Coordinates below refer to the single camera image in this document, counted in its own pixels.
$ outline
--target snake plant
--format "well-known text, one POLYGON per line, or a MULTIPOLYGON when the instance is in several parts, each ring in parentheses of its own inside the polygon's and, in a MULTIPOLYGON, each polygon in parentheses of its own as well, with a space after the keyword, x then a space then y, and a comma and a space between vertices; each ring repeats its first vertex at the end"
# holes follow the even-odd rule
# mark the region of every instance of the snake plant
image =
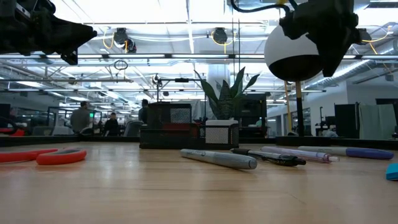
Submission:
POLYGON ((243 96, 244 91, 257 81, 260 74, 253 76, 246 87, 243 88, 244 69, 245 68, 242 68, 242 70, 238 72, 232 87, 229 87, 228 83, 223 80, 219 98, 217 98, 213 87, 211 87, 211 85, 202 79, 199 73, 195 71, 196 75, 200 79, 201 87, 203 88, 205 95, 208 97, 210 108, 217 119, 232 118, 234 107, 243 96))

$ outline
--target white pot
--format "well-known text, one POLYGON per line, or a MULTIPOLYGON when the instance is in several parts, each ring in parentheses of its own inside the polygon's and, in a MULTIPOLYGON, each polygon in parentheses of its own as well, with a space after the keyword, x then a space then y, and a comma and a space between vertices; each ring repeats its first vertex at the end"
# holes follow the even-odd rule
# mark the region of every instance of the white pot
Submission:
POLYGON ((230 142, 228 142, 228 129, 232 124, 238 124, 238 121, 235 121, 235 120, 209 120, 209 121, 206 121, 206 143, 207 144, 230 144, 230 142), (224 127, 212 128, 212 126, 224 126, 224 127))

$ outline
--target person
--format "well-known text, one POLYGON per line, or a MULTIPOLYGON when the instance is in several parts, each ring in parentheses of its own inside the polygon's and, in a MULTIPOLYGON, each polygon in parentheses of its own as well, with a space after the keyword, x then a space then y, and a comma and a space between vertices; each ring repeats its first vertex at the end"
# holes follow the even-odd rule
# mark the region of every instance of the person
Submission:
POLYGON ((119 123, 116 119, 116 113, 111 113, 111 119, 105 122, 104 133, 108 136, 119 136, 119 123))
POLYGON ((80 108, 74 110, 72 116, 70 116, 70 124, 75 133, 79 133, 90 125, 90 112, 87 108, 88 103, 86 101, 82 101, 80 102, 80 108))
POLYGON ((148 100, 142 100, 142 108, 138 111, 138 120, 142 121, 144 124, 147 124, 148 120, 148 100))

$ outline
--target black and white sphere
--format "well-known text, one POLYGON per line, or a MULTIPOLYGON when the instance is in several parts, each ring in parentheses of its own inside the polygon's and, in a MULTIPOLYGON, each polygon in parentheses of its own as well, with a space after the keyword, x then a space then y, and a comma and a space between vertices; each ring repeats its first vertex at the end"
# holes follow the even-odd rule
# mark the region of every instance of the black and white sphere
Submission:
POLYGON ((269 70, 281 80, 308 80, 322 70, 317 46, 305 35, 296 40, 285 36, 281 26, 269 35, 264 49, 269 70))

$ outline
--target purple marker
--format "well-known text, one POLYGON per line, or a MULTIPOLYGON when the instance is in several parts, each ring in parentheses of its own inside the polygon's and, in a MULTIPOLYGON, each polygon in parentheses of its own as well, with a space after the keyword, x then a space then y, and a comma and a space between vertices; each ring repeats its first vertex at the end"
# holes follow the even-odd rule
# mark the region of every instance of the purple marker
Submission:
POLYGON ((394 153, 378 149, 366 149, 357 147, 321 147, 321 146, 300 146, 298 150, 310 152, 324 152, 331 155, 359 157, 367 159, 392 159, 394 153))

